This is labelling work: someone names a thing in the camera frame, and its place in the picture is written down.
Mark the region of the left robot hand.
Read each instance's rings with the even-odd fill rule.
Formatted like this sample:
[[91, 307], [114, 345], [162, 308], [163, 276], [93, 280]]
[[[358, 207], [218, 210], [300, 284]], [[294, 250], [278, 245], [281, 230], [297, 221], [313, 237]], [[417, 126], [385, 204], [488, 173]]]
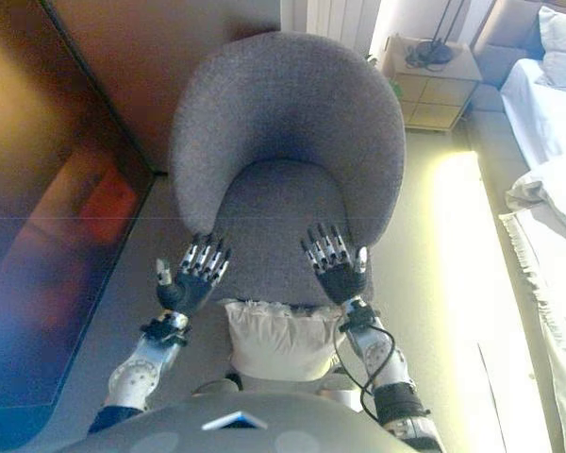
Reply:
[[156, 259], [157, 296], [165, 309], [191, 316], [201, 310], [223, 279], [231, 249], [212, 233], [196, 234], [174, 273], [164, 259]]

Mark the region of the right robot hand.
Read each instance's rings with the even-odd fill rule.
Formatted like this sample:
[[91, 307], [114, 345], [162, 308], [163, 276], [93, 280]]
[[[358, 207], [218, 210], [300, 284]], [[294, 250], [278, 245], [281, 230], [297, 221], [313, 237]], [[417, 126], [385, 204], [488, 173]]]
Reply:
[[300, 244], [327, 297], [341, 305], [362, 296], [368, 284], [368, 248], [349, 247], [335, 225], [326, 230], [320, 223], [316, 230], [309, 227], [308, 239]]

